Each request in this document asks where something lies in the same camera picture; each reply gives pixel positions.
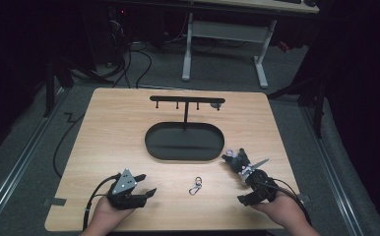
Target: black oval tray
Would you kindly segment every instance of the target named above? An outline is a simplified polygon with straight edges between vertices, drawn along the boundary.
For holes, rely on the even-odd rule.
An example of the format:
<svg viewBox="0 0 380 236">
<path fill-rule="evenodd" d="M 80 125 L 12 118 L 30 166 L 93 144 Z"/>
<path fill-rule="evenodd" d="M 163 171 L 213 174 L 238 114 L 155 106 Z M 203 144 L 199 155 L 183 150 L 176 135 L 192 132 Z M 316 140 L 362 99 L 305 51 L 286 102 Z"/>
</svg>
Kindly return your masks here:
<svg viewBox="0 0 380 236">
<path fill-rule="evenodd" d="M 161 160 L 212 160 L 223 149 L 222 131 L 207 123 L 161 122 L 145 135 L 148 153 Z"/>
</svg>

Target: human hand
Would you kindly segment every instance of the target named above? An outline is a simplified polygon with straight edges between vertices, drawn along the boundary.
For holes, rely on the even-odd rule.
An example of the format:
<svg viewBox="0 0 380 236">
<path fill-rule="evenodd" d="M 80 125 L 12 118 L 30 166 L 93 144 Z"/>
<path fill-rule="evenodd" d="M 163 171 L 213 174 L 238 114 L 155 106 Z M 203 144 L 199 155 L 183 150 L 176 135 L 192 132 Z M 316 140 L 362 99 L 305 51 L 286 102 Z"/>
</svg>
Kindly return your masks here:
<svg viewBox="0 0 380 236">
<path fill-rule="evenodd" d="M 276 224 L 284 227 L 292 236 L 315 236 L 319 233 L 307 222 L 299 205 L 287 194 L 277 191 L 276 198 L 267 204 L 251 206 L 264 212 Z"/>
<path fill-rule="evenodd" d="M 111 206 L 107 197 L 98 200 L 92 221 L 81 236 L 104 236 L 113 231 L 134 209 L 117 209 Z"/>
</svg>

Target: desk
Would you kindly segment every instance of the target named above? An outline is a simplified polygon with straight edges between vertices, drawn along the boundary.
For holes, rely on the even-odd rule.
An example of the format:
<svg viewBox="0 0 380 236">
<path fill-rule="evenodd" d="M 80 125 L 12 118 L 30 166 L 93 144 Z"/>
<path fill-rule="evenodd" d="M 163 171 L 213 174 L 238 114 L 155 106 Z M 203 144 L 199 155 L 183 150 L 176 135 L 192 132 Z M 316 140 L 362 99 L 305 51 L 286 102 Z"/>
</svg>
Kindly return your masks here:
<svg viewBox="0 0 380 236">
<path fill-rule="evenodd" d="M 318 13 L 319 9 L 308 7 L 303 2 L 301 4 L 293 4 L 274 0 L 193 0 L 194 3 L 223 4 L 233 7 L 248 8 L 265 8 L 275 11 L 292 11 L 299 13 Z M 275 29 L 277 21 L 271 20 L 268 27 L 250 27 L 234 24 L 213 23 L 205 21 L 193 21 L 193 14 L 189 15 L 187 28 L 187 47 L 184 55 L 183 63 L 183 81 L 190 80 L 191 68 L 191 43 L 193 36 L 210 37 L 218 39 L 239 40 L 248 42 L 257 42 L 261 44 L 258 56 L 254 56 L 255 69 L 257 71 L 258 81 L 262 89 L 268 87 L 266 75 L 263 68 L 263 59 L 269 46 L 271 37 Z"/>
<path fill-rule="evenodd" d="M 217 126 L 224 148 L 244 148 L 252 163 L 266 157 L 261 167 L 269 176 L 298 188 L 267 97 L 259 92 L 98 88 L 92 97 L 52 206 L 46 218 L 49 231 L 80 231 L 84 210 L 95 187 L 105 178 L 129 168 L 147 174 L 133 194 L 157 188 L 144 208 L 124 220 L 118 231 L 242 230 L 281 228 L 267 215 L 242 205 L 236 196 L 252 191 L 217 157 L 207 162 L 161 161 L 150 156 L 145 135 L 154 124 L 182 121 L 184 104 L 150 101 L 151 95 L 221 97 L 220 111 L 202 103 L 190 104 L 189 122 Z M 190 196 L 197 176 L 203 188 Z M 105 193 L 109 183 L 100 191 Z"/>
</svg>

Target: carabiner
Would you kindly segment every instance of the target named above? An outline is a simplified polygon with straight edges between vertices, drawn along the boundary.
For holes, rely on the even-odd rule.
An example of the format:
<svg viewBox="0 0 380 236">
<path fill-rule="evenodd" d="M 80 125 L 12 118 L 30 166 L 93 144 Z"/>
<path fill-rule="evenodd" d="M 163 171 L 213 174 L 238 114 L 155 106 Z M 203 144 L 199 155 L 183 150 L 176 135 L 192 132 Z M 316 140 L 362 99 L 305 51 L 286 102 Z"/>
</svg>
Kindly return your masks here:
<svg viewBox="0 0 380 236">
<path fill-rule="evenodd" d="M 189 194 L 191 196 L 193 195 L 196 195 L 196 193 L 202 188 L 202 178 L 200 178 L 199 176 L 196 177 L 196 179 L 194 180 L 194 185 L 191 189 L 189 189 Z"/>
</svg>

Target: metal hook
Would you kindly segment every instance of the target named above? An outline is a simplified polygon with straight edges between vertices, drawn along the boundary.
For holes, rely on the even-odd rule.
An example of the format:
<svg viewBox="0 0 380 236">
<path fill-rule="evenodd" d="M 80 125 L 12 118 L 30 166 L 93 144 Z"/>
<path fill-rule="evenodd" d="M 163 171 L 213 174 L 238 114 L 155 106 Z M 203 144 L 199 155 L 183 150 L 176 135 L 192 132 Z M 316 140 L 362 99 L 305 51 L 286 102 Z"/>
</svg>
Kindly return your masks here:
<svg viewBox="0 0 380 236">
<path fill-rule="evenodd" d="M 189 189 L 189 194 L 191 196 L 193 195 L 196 195 L 196 193 L 202 188 L 202 178 L 200 178 L 199 176 L 196 177 L 196 179 L 194 180 L 194 185 L 191 189 Z"/>
</svg>

